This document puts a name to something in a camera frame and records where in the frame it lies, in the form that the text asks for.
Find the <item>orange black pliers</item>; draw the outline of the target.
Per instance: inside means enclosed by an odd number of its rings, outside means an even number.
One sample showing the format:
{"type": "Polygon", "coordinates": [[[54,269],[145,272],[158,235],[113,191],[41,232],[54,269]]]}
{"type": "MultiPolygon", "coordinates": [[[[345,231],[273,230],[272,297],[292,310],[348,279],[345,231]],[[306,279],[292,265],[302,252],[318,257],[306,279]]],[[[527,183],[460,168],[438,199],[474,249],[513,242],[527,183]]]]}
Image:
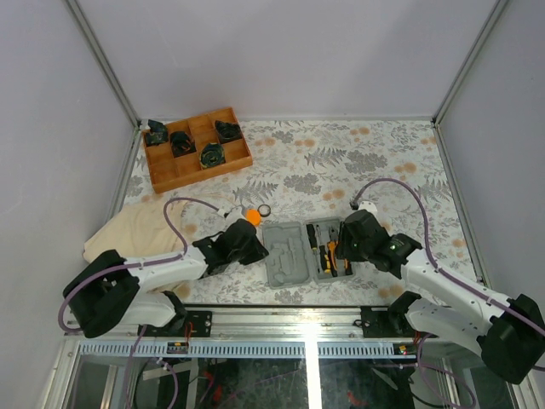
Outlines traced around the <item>orange black pliers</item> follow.
{"type": "MultiPolygon", "coordinates": [[[[338,272],[340,271],[338,266],[338,255],[337,255],[337,248],[339,245],[339,235],[337,232],[337,229],[334,227],[329,227],[328,230],[329,240],[327,242],[327,248],[328,248],[328,255],[330,259],[330,265],[331,265],[331,273],[334,277],[338,276],[338,272]]],[[[350,276],[353,274],[352,266],[350,262],[347,259],[344,259],[341,264],[341,272],[345,276],[350,276]]]]}

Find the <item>short yellow black screwdriver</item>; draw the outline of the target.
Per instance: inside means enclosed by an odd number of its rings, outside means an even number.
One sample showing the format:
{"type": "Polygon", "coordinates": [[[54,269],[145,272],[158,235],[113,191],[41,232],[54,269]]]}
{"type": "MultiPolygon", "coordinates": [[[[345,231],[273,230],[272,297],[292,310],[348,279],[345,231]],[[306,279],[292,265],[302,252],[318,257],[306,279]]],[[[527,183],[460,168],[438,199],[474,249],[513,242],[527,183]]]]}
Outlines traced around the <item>short yellow black screwdriver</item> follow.
{"type": "Polygon", "coordinates": [[[325,274],[331,274],[332,273],[331,262],[330,262],[328,251],[326,248],[326,242],[324,241],[324,236],[321,233],[321,229],[319,225],[316,226],[316,229],[317,229],[317,236],[318,236],[318,248],[320,253],[321,266],[325,274]]]}

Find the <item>long yellow black screwdriver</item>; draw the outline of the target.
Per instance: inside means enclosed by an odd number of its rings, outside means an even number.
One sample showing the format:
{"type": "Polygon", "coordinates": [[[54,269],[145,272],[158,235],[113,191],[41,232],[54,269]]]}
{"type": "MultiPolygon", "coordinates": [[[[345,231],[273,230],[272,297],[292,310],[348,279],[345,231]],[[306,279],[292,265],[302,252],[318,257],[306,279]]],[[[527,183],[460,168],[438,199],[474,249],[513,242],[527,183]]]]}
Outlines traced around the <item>long yellow black screwdriver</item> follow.
{"type": "Polygon", "coordinates": [[[313,252],[314,260],[316,262],[316,269],[318,272],[320,272],[321,265],[320,265],[320,259],[319,259],[319,253],[318,253],[318,241],[317,241],[317,237],[315,233],[315,228],[311,223],[308,223],[306,225],[306,229],[307,229],[308,241],[313,252]]]}

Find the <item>grey plastic tool case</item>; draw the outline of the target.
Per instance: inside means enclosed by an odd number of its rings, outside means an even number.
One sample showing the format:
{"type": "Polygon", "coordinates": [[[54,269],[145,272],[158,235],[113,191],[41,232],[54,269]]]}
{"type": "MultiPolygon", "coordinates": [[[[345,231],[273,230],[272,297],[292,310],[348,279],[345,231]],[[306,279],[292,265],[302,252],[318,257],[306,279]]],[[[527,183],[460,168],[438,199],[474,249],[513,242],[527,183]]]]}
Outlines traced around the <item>grey plastic tool case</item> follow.
{"type": "Polygon", "coordinates": [[[317,241],[316,226],[320,226],[327,248],[329,227],[336,228],[339,235],[341,218],[326,217],[307,222],[276,222],[267,224],[262,229],[263,244],[269,251],[269,255],[265,259],[267,281],[274,290],[305,285],[310,281],[317,284],[326,284],[355,277],[352,265],[352,275],[345,276],[341,272],[342,260],[338,261],[340,271],[337,277],[332,274],[325,274],[322,266],[320,272],[317,271],[307,236],[306,225],[308,223],[314,226],[317,241]]]}

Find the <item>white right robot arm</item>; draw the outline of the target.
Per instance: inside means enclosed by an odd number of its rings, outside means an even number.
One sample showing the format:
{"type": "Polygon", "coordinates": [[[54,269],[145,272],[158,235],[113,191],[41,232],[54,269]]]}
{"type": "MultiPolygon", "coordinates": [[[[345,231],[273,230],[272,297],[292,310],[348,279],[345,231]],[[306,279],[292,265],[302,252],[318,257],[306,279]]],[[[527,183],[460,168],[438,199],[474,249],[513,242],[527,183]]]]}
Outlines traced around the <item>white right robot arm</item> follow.
{"type": "Polygon", "coordinates": [[[512,298],[447,272],[425,245],[403,233],[389,234],[365,208],[341,222],[336,257],[370,263],[439,299],[403,293],[387,321],[398,336],[416,330],[452,342],[511,384],[522,383],[544,354],[544,319],[534,300],[524,294],[512,298]]]}

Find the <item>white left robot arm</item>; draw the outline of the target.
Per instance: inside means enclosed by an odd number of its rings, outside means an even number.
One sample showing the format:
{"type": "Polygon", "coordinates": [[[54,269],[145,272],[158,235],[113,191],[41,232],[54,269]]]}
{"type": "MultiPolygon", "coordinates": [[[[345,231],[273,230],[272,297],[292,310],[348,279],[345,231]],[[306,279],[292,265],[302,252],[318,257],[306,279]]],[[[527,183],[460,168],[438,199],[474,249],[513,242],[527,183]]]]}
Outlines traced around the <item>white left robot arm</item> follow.
{"type": "Polygon", "coordinates": [[[185,243],[179,251],[141,258],[102,252],[63,290],[59,326],[72,331],[65,322],[70,311],[77,322],[74,330],[86,338],[103,336],[119,325],[137,325],[147,337],[190,337],[189,313],[170,286],[222,274],[234,263],[247,266],[269,254],[257,237],[258,211],[237,206],[220,214],[225,230],[185,243]]]}

